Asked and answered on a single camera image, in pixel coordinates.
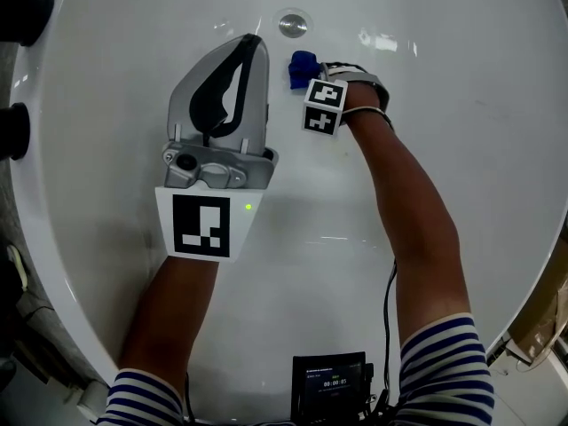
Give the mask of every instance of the sink drain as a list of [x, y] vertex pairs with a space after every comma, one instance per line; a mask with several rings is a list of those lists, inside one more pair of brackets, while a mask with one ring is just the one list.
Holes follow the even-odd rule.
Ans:
[[299, 14], [286, 14], [278, 24], [280, 32], [288, 38], [299, 38], [308, 31], [308, 24]]

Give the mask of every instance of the cardboard box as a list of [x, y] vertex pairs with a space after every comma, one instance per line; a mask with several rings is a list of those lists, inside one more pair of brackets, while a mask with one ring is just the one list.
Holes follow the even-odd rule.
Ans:
[[537, 286], [509, 328], [531, 363], [548, 354], [568, 322], [568, 243], [559, 239]]

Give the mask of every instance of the fiducial marker cube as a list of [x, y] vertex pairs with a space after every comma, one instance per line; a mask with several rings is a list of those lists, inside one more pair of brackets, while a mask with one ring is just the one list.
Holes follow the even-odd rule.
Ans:
[[312, 79], [304, 98], [302, 129], [335, 137], [341, 124], [346, 95], [345, 81], [331, 83]]

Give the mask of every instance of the small screen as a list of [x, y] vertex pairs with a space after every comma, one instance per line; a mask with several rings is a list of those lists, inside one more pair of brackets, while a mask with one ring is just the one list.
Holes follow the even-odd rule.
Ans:
[[340, 407], [357, 401], [361, 391], [361, 372], [361, 363], [307, 369], [305, 408], [313, 409], [324, 405]]

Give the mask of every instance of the blue and white striped shirt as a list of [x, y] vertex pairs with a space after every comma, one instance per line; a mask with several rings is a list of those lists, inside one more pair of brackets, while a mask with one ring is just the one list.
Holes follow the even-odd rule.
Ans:
[[[403, 344], [393, 425], [485, 426], [491, 424], [493, 406], [485, 349], [471, 314], [431, 323]], [[97, 424], [183, 424], [179, 394], [162, 379], [136, 369], [116, 376], [106, 410]]]

